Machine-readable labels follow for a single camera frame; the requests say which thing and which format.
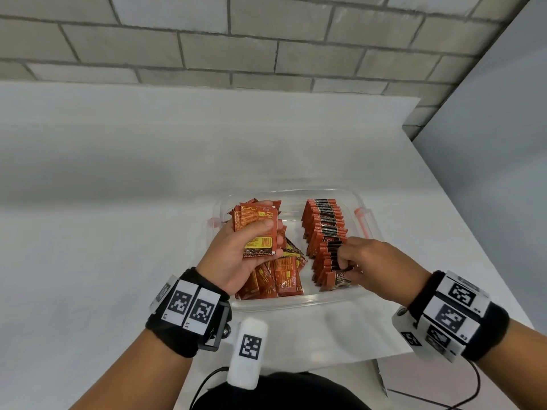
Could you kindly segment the person's left hand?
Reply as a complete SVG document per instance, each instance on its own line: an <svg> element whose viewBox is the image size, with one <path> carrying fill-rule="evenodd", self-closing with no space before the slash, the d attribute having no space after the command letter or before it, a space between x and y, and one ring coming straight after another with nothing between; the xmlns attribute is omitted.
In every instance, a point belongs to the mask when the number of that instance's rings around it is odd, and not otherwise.
<svg viewBox="0 0 547 410"><path fill-rule="evenodd" d="M256 267L283 256L283 250L278 248L273 256L244 259L243 248L244 229L235 232L232 220L229 220L216 234L195 268L199 275L233 296L243 287Z"/></svg>

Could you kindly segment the person's right hand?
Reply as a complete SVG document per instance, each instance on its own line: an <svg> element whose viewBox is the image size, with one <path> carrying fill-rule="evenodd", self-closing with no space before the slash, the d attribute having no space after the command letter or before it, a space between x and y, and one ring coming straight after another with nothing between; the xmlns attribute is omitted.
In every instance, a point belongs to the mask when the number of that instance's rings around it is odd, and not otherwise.
<svg viewBox="0 0 547 410"><path fill-rule="evenodd" d="M338 250L340 267L360 269L366 276L365 289L384 300L408 307L431 277L407 254L375 239L350 237Z"/></svg>

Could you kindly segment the dark red coffee sachet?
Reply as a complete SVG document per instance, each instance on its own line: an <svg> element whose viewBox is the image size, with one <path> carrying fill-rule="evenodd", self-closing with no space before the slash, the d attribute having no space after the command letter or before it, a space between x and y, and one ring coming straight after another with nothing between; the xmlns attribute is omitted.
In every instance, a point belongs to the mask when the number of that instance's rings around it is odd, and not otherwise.
<svg viewBox="0 0 547 410"><path fill-rule="evenodd" d="M351 280L346 278L346 272L351 269L329 270L322 272L318 283L320 284L319 291L333 291L337 289L345 289L355 285Z"/></svg>

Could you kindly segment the orange coffee sachet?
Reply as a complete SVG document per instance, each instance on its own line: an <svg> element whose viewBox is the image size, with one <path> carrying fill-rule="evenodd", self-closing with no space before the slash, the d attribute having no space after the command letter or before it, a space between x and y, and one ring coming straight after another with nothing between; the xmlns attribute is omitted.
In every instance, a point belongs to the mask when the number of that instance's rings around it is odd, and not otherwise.
<svg viewBox="0 0 547 410"><path fill-rule="evenodd" d="M231 213L232 226L235 232L264 220L272 221L270 230L262 234L257 234L244 245L244 259L273 256L278 248L283 247L284 241L279 244L278 239L284 239L284 229L282 226L279 226L278 209L276 206L268 206L259 202L240 203L235 206Z"/></svg>

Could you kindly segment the person's left forearm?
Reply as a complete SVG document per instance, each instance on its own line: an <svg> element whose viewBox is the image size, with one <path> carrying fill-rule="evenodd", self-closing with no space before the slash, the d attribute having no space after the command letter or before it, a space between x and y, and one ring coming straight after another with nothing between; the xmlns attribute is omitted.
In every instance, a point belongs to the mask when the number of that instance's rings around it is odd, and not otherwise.
<svg viewBox="0 0 547 410"><path fill-rule="evenodd" d="M192 363L145 329L69 410L174 410Z"/></svg>

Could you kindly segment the person's right forearm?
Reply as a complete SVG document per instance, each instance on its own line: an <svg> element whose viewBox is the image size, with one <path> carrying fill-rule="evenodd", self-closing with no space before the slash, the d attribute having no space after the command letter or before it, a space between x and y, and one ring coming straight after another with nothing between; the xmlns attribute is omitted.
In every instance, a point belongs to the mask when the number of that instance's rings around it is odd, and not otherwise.
<svg viewBox="0 0 547 410"><path fill-rule="evenodd" d="M547 410L547 336L510 319L477 366L519 410Z"/></svg>

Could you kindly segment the pile of orange sachets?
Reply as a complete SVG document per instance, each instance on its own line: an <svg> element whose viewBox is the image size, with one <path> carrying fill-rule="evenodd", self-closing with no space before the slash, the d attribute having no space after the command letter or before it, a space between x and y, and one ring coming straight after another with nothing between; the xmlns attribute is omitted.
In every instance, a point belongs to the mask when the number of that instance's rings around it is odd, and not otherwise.
<svg viewBox="0 0 547 410"><path fill-rule="evenodd" d="M251 199L248 202L260 202ZM278 215L281 201L275 200L272 204L277 207ZM299 296L304 293L300 281L300 271L306 265L307 260L303 252L286 237L285 225L279 226L284 229L283 256L260 264L250 274L243 287L236 293L235 298L239 301L268 299L276 297Z"/></svg>

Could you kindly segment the row of dark red sachets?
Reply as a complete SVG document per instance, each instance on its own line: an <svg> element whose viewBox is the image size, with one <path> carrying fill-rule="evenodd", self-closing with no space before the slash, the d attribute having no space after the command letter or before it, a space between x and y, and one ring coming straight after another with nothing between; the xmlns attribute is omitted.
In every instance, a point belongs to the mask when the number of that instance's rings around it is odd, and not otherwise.
<svg viewBox="0 0 547 410"><path fill-rule="evenodd" d="M338 250L346 243L349 228L342 209L335 199L308 199L305 203L301 225L303 239L307 243L306 258L310 269L304 270L302 277L305 295L320 293L318 280L322 272L346 269L340 267Z"/></svg>

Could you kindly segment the clear plastic container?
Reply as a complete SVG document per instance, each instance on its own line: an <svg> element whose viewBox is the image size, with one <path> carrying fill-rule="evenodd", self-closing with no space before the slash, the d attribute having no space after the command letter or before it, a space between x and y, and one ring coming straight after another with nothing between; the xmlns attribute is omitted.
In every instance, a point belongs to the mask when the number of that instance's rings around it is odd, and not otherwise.
<svg viewBox="0 0 547 410"><path fill-rule="evenodd" d="M275 190L265 192L246 192L231 191L220 197L215 204L214 215L209 220L208 242L220 229L220 222L231 220L229 211L239 203L250 200L255 197L257 200L280 200L280 218L287 227L287 238L289 243L302 252L305 252L307 243L303 237L304 227L301 217L304 214L305 203L308 199L323 198L335 199L341 208L341 214L344 218L349 236L382 240L379 227L371 213L362 200L362 198L346 188L305 188L303 190ZM322 291L320 286L316 286L312 281L312 262L309 261L300 272L301 283L303 284L303 294L296 296L279 296L277 298L264 298L258 300L236 300L232 298L231 307L236 313L256 313L259 311L290 309L304 306L314 306L319 304L341 302L353 300L363 296L369 296L372 293L363 289L361 286L352 285L345 289L333 289L331 291Z"/></svg>

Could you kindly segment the black wristband with marker tags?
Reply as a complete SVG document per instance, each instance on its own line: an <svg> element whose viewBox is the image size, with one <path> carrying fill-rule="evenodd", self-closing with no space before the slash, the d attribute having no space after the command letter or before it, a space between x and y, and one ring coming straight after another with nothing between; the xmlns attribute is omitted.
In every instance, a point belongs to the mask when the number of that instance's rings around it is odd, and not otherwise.
<svg viewBox="0 0 547 410"><path fill-rule="evenodd" d="M421 359L436 354L476 362L504 338L510 318L488 293L459 275L437 271L392 324Z"/></svg>
<svg viewBox="0 0 547 410"><path fill-rule="evenodd" d="M187 269L178 279L170 277L154 298L145 328L184 358L218 351L232 318L229 299L195 267Z"/></svg>

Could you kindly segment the white marker block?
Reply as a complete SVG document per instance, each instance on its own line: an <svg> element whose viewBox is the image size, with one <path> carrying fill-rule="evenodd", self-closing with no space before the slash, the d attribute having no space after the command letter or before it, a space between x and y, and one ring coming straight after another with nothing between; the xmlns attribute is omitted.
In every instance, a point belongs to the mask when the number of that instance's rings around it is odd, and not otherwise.
<svg viewBox="0 0 547 410"><path fill-rule="evenodd" d="M234 352L230 360L227 383L243 390L254 390L262 369L269 327L254 317L240 325Z"/></svg>

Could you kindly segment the person's black clothing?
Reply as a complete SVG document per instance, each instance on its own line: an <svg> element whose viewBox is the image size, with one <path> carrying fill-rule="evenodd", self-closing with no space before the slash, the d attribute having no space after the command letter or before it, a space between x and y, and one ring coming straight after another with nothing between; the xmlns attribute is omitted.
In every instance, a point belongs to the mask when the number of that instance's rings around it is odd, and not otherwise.
<svg viewBox="0 0 547 410"><path fill-rule="evenodd" d="M371 410L348 388L311 372L260 376L253 390L224 382L203 393L192 410Z"/></svg>

